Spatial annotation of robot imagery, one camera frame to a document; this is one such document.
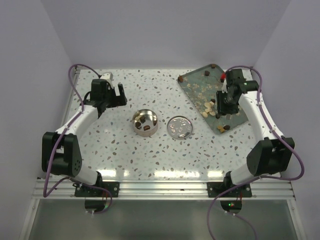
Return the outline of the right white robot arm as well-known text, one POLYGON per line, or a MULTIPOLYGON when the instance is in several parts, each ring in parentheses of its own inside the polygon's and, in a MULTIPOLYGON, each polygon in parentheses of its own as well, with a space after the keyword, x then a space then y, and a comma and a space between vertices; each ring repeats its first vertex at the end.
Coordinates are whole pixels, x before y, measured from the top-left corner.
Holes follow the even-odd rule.
POLYGON ((242 66, 228 69, 222 89, 216 93, 218 114, 233 115, 243 110, 256 140, 246 164, 224 178, 223 192, 231 197, 241 190, 242 183, 286 171, 295 147, 294 140, 285 137, 273 121, 263 100, 262 82, 246 80, 242 69, 242 66))

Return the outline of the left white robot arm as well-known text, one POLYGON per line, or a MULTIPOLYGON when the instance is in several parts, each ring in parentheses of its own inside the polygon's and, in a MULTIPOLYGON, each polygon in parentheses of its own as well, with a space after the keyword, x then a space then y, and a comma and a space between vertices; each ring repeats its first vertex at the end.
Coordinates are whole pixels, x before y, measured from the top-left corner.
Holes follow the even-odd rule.
POLYGON ((46 173, 44 190, 48 188, 50 175, 56 175, 86 185, 92 196, 103 193, 101 174, 83 166, 79 140, 107 109, 127 104, 123 85, 119 83, 117 87, 119 95, 110 80, 92 80, 91 90, 79 99, 79 108, 71 119, 56 131, 43 135, 41 167, 46 173))

